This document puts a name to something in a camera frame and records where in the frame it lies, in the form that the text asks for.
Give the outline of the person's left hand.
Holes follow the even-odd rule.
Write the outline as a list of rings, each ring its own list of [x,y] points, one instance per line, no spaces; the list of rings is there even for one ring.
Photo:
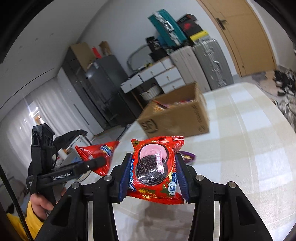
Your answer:
[[[53,204],[39,193],[30,196],[31,207],[34,214],[41,220],[45,221],[49,213],[53,210]]]

